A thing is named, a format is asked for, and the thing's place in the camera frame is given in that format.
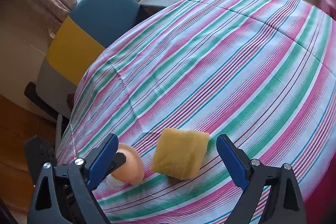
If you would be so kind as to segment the yellow sponge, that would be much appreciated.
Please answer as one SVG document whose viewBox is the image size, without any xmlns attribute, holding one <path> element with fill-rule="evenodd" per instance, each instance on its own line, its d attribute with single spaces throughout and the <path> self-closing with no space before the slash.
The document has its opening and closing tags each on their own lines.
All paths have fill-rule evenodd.
<svg viewBox="0 0 336 224">
<path fill-rule="evenodd" d="M 195 178 L 202 166 L 209 139 L 207 132 L 163 129 L 151 170 L 178 180 Z"/>
</svg>

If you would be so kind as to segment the peach capped white bottle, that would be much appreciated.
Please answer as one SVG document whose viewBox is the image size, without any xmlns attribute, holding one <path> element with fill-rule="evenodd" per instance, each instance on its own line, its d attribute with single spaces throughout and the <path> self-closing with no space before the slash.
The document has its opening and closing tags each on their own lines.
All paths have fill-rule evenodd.
<svg viewBox="0 0 336 224">
<path fill-rule="evenodd" d="M 124 154 L 125 163 L 108 174 L 105 184 L 110 189 L 121 189 L 125 184 L 136 186 L 144 177 L 144 166 L 138 152 L 131 146 L 120 143 L 117 152 Z"/>
</svg>

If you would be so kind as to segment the striped pink green bedsheet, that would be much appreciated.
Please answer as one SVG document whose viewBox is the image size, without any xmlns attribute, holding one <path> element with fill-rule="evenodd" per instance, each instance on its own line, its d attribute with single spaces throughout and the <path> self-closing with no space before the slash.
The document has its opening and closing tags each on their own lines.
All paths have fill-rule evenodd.
<svg viewBox="0 0 336 224">
<path fill-rule="evenodd" d="M 195 178 L 151 170 L 165 128 L 209 133 Z M 263 164 L 291 164 L 318 223 L 335 200 L 335 20 L 302 0 L 182 0 L 85 72 L 58 163 L 109 133 L 145 165 L 140 185 L 95 190 L 112 223 L 224 222 L 241 190 L 217 153 L 221 134 Z"/>
</svg>

